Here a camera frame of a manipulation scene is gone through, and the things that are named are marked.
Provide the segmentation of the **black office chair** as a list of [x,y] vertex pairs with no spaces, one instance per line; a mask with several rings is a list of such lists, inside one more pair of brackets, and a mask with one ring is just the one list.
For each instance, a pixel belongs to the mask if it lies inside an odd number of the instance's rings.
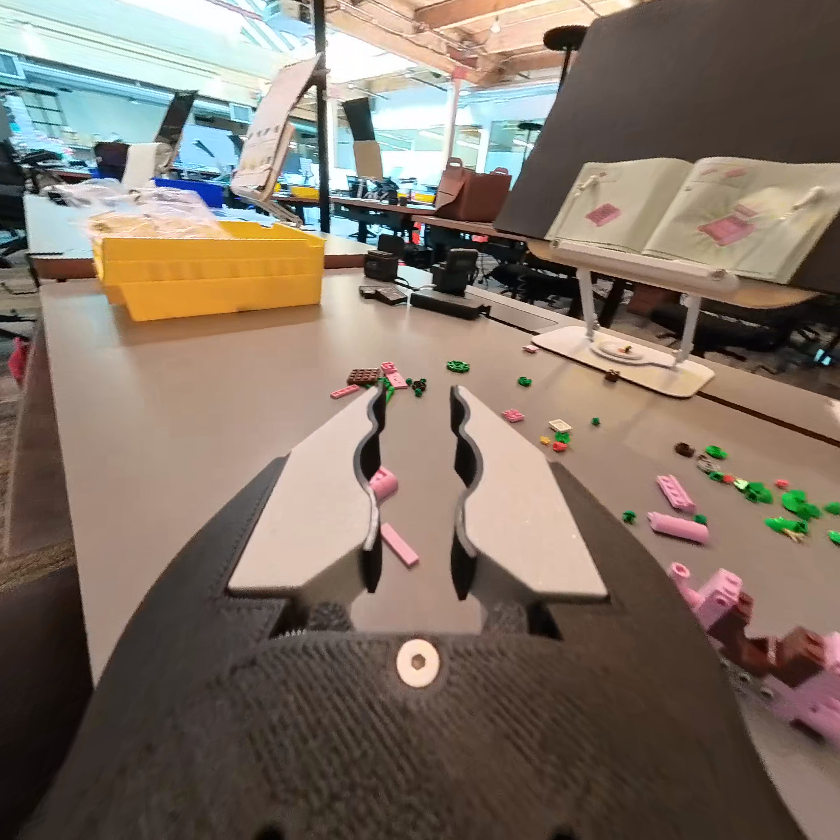
[[29,152],[20,157],[10,139],[1,141],[1,229],[12,235],[2,245],[2,269],[10,268],[10,256],[24,250],[28,244],[24,197],[29,186],[35,184],[35,171],[55,159],[55,154],[47,150]]

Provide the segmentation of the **narrow pink tile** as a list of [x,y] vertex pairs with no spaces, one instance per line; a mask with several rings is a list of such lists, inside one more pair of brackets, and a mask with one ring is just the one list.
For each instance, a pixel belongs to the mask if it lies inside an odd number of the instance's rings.
[[419,562],[417,552],[399,535],[389,523],[381,525],[381,538],[387,548],[407,568],[412,569]]

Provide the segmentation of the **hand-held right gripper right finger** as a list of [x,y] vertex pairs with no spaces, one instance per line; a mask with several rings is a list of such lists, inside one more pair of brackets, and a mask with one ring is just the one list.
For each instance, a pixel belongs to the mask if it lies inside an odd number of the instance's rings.
[[604,603],[608,590],[549,461],[462,385],[449,393],[455,473],[450,573],[460,601]]

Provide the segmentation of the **black panel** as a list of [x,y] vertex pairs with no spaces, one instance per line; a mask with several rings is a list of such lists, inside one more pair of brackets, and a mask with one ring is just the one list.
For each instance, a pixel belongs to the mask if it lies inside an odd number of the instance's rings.
[[834,1],[649,2],[598,18],[496,227],[543,259],[746,307],[838,294],[838,220],[787,286],[545,237],[587,162],[837,163],[838,47]]

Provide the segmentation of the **blue plastic bin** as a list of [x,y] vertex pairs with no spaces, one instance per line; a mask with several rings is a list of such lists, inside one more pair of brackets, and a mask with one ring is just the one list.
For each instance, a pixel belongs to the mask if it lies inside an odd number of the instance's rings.
[[154,178],[153,183],[160,188],[195,193],[211,209],[218,209],[224,206],[226,185],[221,183],[163,177]]

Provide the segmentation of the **white book stand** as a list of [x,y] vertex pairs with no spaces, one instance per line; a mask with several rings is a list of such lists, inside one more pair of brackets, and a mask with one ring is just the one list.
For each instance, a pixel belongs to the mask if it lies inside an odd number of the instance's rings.
[[[542,333],[534,340],[536,346],[603,373],[618,370],[623,375],[621,380],[663,396],[687,399],[711,381],[711,369],[689,361],[701,299],[705,292],[737,291],[740,279],[735,274],[680,259],[630,254],[565,239],[552,240],[550,247],[560,263],[576,268],[584,323]],[[686,321],[677,350],[623,343],[601,329],[595,315],[593,273],[686,294]],[[628,360],[616,354],[616,348],[628,344],[637,349],[639,358]]]

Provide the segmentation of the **brown bag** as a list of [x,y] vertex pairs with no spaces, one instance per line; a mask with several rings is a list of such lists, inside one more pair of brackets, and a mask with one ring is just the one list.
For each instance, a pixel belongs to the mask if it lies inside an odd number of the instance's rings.
[[478,173],[451,157],[437,188],[434,215],[458,222],[492,224],[509,194],[511,174],[504,167]]

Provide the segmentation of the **clear plastic bags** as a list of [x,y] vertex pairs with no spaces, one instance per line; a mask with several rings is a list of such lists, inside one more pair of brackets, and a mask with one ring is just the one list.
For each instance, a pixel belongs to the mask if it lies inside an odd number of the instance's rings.
[[129,190],[113,179],[53,185],[47,197],[80,213],[92,243],[105,238],[223,239],[232,235],[194,192],[150,183]]

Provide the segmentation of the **tilted paper document holder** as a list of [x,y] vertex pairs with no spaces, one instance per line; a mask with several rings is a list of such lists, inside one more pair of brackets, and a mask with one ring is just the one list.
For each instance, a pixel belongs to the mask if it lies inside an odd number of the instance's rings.
[[230,188],[238,197],[266,202],[287,158],[294,127],[291,113],[322,75],[324,54],[282,67],[255,112]]

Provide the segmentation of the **black pole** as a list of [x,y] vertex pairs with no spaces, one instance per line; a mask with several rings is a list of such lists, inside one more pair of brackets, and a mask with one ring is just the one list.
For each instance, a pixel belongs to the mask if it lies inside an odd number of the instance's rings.
[[314,47],[318,57],[315,75],[318,128],[318,208],[320,230],[331,231],[331,202],[329,198],[329,131],[328,131],[328,69],[327,20],[324,1],[311,1]]

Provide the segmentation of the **yellow plastic bin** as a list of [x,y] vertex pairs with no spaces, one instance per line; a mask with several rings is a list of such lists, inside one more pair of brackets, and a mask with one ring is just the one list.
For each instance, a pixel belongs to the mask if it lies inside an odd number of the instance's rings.
[[98,278],[133,282],[303,277],[324,269],[325,242],[284,224],[223,221],[221,238],[109,236],[92,245]]
[[101,288],[132,320],[152,322],[319,305],[322,273],[203,280],[142,281]]

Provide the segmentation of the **white backed chair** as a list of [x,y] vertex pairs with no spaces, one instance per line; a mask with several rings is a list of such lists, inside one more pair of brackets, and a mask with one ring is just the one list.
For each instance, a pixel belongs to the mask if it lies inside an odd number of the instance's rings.
[[121,184],[129,190],[146,187],[169,171],[174,148],[166,142],[128,145]]

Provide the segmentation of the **cluster of green leaf pieces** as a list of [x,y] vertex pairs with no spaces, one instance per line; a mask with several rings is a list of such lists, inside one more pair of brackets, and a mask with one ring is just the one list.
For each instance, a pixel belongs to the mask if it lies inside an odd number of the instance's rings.
[[719,470],[712,470],[708,477],[734,489],[740,498],[766,513],[763,525],[774,534],[795,544],[806,544],[812,537],[814,527],[834,521],[833,526],[828,526],[825,535],[830,543],[838,545],[838,501],[817,503],[805,490],[794,488],[786,479],[778,479],[769,486]]

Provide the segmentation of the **black floor lamp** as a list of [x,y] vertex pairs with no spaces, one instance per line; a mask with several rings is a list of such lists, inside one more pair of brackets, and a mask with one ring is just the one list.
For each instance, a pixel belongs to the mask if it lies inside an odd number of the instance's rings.
[[573,55],[580,50],[588,28],[587,25],[579,24],[559,26],[547,31],[542,37],[542,44],[547,50],[560,53],[563,57],[559,90],[564,86],[571,68]]

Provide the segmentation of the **open instruction booklet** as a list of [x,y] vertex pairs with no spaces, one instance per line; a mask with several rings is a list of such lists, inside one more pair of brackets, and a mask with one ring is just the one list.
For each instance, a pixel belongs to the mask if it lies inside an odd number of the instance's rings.
[[788,285],[838,208],[839,163],[588,162],[545,237]]

